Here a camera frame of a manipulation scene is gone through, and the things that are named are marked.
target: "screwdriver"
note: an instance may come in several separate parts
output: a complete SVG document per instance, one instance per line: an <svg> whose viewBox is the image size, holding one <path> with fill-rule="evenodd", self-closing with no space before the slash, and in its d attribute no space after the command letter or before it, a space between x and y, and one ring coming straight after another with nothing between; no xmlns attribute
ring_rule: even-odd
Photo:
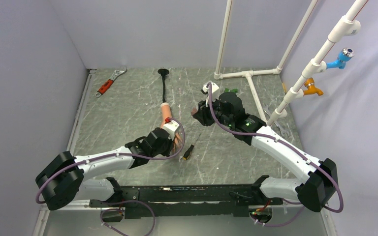
<svg viewBox="0 0 378 236"><path fill-rule="evenodd" d="M195 140L195 142L193 142L193 144L195 144L196 141L198 141L199 137L201 137L201 134L199 134L198 138ZM185 151L185 154L183 154L183 159L184 159L184 160L188 160L188 159L189 159L190 154L192 153L192 150L193 150L193 148L195 147L193 144L190 145L190 147L188 148L188 150Z"/></svg>

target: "metal tool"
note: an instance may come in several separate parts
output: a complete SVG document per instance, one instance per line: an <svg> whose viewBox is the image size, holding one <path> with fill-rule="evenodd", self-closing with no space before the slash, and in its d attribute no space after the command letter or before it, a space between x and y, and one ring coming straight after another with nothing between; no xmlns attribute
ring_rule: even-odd
<svg viewBox="0 0 378 236"><path fill-rule="evenodd" d="M127 68L125 67L125 70L115 70L114 73L109 77L108 81L106 81L98 90L98 92L95 94L96 97L102 96L108 89L111 87L111 85L114 83L114 81L120 76L125 74L127 71Z"/></svg>
<svg viewBox="0 0 378 236"><path fill-rule="evenodd" d="M201 134L199 134L199 136L198 136L198 138L195 140L195 142L193 142L193 144L190 145L190 147L188 148L188 150L185 151L185 154L183 154L183 157L182 157L182 158L183 158L184 160L188 160L188 159L189 159L190 154L192 153L192 150L193 150L193 148L195 147L194 144L196 143L196 141L198 141L199 137L201 137Z"/></svg>
<svg viewBox="0 0 378 236"><path fill-rule="evenodd" d="M264 104L263 106L263 111L264 113L267 114L267 116L270 118L270 111L269 111L269 106ZM283 129L283 127L280 125L280 123L278 121L275 121L274 124L276 125L276 127L281 131L281 135L283 137L289 137L289 131Z"/></svg>

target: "marble surface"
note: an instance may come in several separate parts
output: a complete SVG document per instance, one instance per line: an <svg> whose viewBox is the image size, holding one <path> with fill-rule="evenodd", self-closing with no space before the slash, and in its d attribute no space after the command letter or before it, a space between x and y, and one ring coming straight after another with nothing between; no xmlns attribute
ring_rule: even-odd
<svg viewBox="0 0 378 236"><path fill-rule="evenodd" d="M161 124L162 82L158 68L129 68L100 98L96 91L111 76L114 68L98 69L86 106L75 155L100 153L123 146L140 136L146 136ZM166 79L166 100L173 117L184 126L187 142L184 151L201 134L189 160L153 161L131 170L118 170L97 178L114 177L120 185L172 184L232 184L253 183L262 175L292 178L294 175L265 152L248 146L223 131L217 125L204 127L190 115L200 100L202 85L214 80L213 68L169 68ZM224 68L224 73L252 68ZM270 110L282 101L283 87L279 75L254 76L262 105ZM247 113L258 116L258 111L245 78L216 81L221 92L225 88L238 89ZM278 121L289 131L284 138L302 148L293 117Z"/></svg>

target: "faucet handle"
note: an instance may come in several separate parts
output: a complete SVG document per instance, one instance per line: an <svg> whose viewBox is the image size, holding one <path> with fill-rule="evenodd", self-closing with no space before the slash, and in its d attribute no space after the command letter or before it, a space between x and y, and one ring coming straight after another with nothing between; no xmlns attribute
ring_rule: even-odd
<svg viewBox="0 0 378 236"><path fill-rule="evenodd" d="M312 77L305 81L304 86L307 88L307 90L304 90L304 95L311 95L316 93L318 94L318 96L321 96L324 94L322 90L315 87L315 81Z"/></svg>

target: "gray wall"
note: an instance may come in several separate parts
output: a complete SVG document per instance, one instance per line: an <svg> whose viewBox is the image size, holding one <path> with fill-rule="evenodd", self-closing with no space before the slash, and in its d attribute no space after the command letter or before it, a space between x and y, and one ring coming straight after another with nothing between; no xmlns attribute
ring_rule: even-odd
<svg viewBox="0 0 378 236"><path fill-rule="evenodd" d="M318 5L282 72L292 86L323 45L352 0L330 0ZM305 150L338 165L344 211L333 214L339 235L378 236L378 1L360 12L361 32L344 37L325 58L335 60L343 47L355 50L344 70L330 69L314 76L324 95L306 96L291 104ZM337 207L334 198L330 204Z"/></svg>
<svg viewBox="0 0 378 236"><path fill-rule="evenodd" d="M86 70L47 0L0 0L0 235L31 235L36 175L65 150Z"/></svg>
<svg viewBox="0 0 378 236"><path fill-rule="evenodd" d="M226 0L50 0L87 68L209 67ZM235 0L224 66L278 65L310 0Z"/></svg>

